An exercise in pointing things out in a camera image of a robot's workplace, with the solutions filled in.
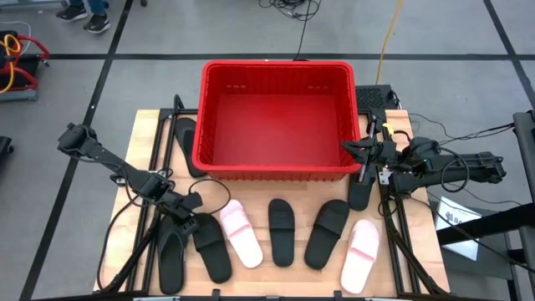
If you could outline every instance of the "person's foot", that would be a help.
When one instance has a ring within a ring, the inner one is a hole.
[[[68,6],[59,13],[56,13],[56,17],[65,22],[71,22],[87,18],[88,14],[85,11],[84,5],[81,6]]]
[[[108,20],[108,16],[96,15],[89,20],[87,24],[84,25],[84,29],[90,33],[103,33],[104,31],[110,29],[111,23]]]

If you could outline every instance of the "person's leg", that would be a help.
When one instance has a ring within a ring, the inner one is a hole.
[[[70,4],[67,8],[56,13],[56,17],[66,22],[80,20],[87,16],[88,14],[82,0],[70,0]]]
[[[93,17],[87,24],[84,25],[84,29],[90,33],[102,33],[110,29],[111,24],[106,15],[104,8],[104,0],[88,0]]]

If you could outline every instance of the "red plastic basket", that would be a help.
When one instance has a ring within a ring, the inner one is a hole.
[[[360,165],[353,69],[343,62],[212,61],[193,164],[216,179],[335,181]]]

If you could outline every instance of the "slide sandal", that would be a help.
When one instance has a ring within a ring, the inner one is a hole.
[[[295,238],[295,218],[290,204],[281,199],[269,203],[269,234],[273,262],[278,267],[288,267],[293,263],[293,244]]]
[[[165,216],[158,228],[158,271],[160,290],[164,294],[176,294],[184,286],[184,252],[187,237],[172,217]]]
[[[181,147],[184,157],[186,158],[187,170],[192,177],[202,177],[206,173],[199,171],[191,161],[193,152],[193,139],[195,138],[196,122],[190,118],[179,118],[175,123],[175,138],[178,140],[178,145]]]
[[[348,253],[342,268],[342,288],[350,293],[362,292],[379,250],[379,231],[366,220],[356,222],[351,231]]]
[[[340,239],[348,216],[348,203],[341,200],[328,201],[319,208],[304,251],[304,262],[309,267],[313,269],[325,267],[336,242]]]
[[[210,279],[224,283],[232,276],[232,267],[219,222],[208,213],[197,213],[195,219],[200,226],[193,233],[195,249],[201,254]]]
[[[221,210],[219,219],[223,230],[246,268],[254,268],[263,260],[262,249],[242,204],[230,200]]]

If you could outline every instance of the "black slipper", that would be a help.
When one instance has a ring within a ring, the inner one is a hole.
[[[290,204],[281,199],[269,203],[269,234],[273,262],[278,267],[288,267],[293,263],[295,241],[295,217]]]
[[[304,251],[304,261],[309,267],[325,267],[336,242],[340,239],[348,216],[348,203],[341,200],[328,201],[319,208]]]
[[[208,275],[214,283],[224,283],[232,276],[225,237],[219,222],[207,213],[197,213],[200,228],[193,233],[195,249],[201,254]]]
[[[165,216],[158,229],[158,270],[160,290],[164,294],[176,294],[184,286],[186,246],[187,237],[181,235],[172,217]]]
[[[199,171],[191,161],[193,153],[193,140],[195,138],[196,122],[189,118],[179,118],[175,123],[175,138],[178,140],[178,145],[181,147],[184,157],[186,158],[187,170],[192,177],[202,177],[206,173]]]

